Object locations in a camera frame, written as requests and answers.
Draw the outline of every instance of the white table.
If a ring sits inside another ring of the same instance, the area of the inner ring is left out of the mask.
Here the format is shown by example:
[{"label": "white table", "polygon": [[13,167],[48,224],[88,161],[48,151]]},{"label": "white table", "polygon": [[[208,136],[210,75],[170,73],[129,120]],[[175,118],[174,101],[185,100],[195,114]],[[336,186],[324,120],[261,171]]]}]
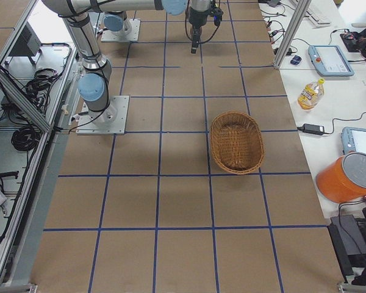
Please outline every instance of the white table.
[{"label": "white table", "polygon": [[[294,7],[288,0],[283,0],[283,3]],[[345,26],[333,1],[312,0],[312,3],[330,17],[332,25],[329,27],[316,28],[308,19],[303,20],[295,38],[302,38],[312,45],[328,45],[330,41],[329,35],[333,30],[350,28],[352,31],[352,27]],[[271,8],[266,4],[261,4],[260,7],[262,10],[270,13],[282,12],[282,7]],[[279,16],[273,19],[281,22],[287,30],[292,12],[293,10],[286,7],[286,17]],[[279,29],[280,25],[273,23],[271,28],[272,30]],[[361,60],[362,57],[359,53],[350,53],[346,50],[343,41],[339,37],[339,34],[342,32],[343,31],[332,34],[331,44],[339,45],[348,60]],[[280,42],[277,42],[273,47],[279,47],[279,44]],[[355,71],[354,76],[349,78],[326,78],[326,82],[324,83],[325,95],[323,99],[312,110],[302,110],[296,102],[297,97],[307,83],[316,81],[320,78],[320,75],[315,71],[312,62],[310,61],[307,53],[308,45],[299,40],[295,40],[292,45],[298,49],[297,54],[302,57],[302,61],[298,66],[295,66],[290,64],[290,60],[293,56],[287,56],[281,65],[280,72],[297,126],[301,126],[304,123],[323,125],[326,132],[331,132],[333,118],[359,118],[361,113],[366,111],[365,62],[351,64]],[[340,134],[345,126],[366,128],[366,114],[360,121],[335,121],[335,132],[330,136],[314,136],[299,132],[313,179],[315,179],[316,175],[321,170],[343,154]],[[323,210],[323,215],[329,222],[330,217],[337,215],[338,204],[325,198],[318,189],[317,194]],[[345,207],[344,211],[352,212],[355,216],[360,217],[363,216],[361,212],[363,207],[363,205],[348,206]]]}]

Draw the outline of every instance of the gray lid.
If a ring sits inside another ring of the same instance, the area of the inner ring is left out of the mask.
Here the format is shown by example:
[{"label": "gray lid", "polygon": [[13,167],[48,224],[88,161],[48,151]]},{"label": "gray lid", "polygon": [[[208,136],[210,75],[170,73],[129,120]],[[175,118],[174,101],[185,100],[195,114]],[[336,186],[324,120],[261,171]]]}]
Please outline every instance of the gray lid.
[{"label": "gray lid", "polygon": [[366,154],[349,153],[342,161],[343,171],[353,183],[366,188]]}]

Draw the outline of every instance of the tablet device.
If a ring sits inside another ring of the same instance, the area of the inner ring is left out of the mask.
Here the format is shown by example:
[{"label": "tablet device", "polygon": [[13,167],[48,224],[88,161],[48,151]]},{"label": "tablet device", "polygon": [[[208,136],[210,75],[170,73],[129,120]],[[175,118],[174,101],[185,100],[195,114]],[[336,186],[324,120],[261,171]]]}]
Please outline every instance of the tablet device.
[{"label": "tablet device", "polygon": [[342,131],[344,153],[358,151],[366,154],[366,129],[344,127]]},{"label": "tablet device", "polygon": [[339,46],[312,45],[308,49],[313,66],[321,76],[352,76],[351,68]]}]

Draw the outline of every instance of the blue joint cap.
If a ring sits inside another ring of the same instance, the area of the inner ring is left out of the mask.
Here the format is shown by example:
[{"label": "blue joint cap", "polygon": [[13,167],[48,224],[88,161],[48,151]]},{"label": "blue joint cap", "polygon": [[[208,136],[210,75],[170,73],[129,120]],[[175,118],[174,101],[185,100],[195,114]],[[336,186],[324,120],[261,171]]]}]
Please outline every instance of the blue joint cap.
[{"label": "blue joint cap", "polygon": [[162,0],[163,7],[168,14],[179,15],[187,7],[187,0]]},{"label": "blue joint cap", "polygon": [[123,19],[118,15],[107,14],[103,19],[103,23],[112,32],[119,32],[123,28]]},{"label": "blue joint cap", "polygon": [[88,73],[80,78],[77,88],[86,102],[99,100],[104,93],[106,84],[102,77],[94,73]]}]

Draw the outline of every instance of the metal bracket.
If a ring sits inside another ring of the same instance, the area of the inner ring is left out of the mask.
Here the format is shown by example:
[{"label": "metal bracket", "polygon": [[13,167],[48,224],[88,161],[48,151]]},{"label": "metal bracket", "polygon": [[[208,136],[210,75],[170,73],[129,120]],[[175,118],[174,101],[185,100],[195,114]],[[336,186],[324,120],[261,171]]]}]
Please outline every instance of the metal bracket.
[{"label": "metal bracket", "polygon": [[[94,123],[89,123],[84,126],[80,126],[77,128],[77,134],[124,134],[124,130],[126,127],[126,119],[127,119],[127,110],[129,108],[129,96],[113,96],[111,97],[111,103],[118,110],[117,117],[113,122],[103,123],[102,125],[96,125]],[[87,105],[84,103],[83,112],[88,111]],[[89,115],[81,116],[79,120],[79,125],[86,124],[91,121]]]},{"label": "metal bracket", "polygon": [[127,35],[114,35],[111,31],[104,31],[102,43],[129,43],[137,42],[140,34],[141,20],[129,20],[132,25],[132,31]]}]

